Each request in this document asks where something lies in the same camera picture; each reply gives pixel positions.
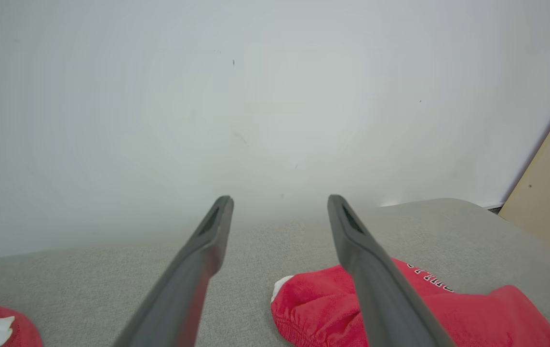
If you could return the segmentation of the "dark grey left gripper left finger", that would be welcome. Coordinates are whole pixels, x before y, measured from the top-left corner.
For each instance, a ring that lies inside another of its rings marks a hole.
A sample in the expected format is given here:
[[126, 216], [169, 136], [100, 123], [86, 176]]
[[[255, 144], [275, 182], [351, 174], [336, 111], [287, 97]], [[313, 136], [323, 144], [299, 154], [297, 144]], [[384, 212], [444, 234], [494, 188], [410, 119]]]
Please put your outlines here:
[[234, 201], [215, 200], [113, 347], [195, 347], [210, 279], [226, 255]]

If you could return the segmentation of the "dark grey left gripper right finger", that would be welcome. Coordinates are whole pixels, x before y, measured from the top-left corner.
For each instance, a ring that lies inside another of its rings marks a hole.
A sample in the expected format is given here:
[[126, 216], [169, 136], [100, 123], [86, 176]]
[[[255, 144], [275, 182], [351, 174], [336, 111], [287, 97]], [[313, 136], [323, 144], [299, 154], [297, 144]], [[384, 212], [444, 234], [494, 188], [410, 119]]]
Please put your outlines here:
[[369, 347], [455, 347], [347, 200], [328, 197], [339, 263], [352, 276]]

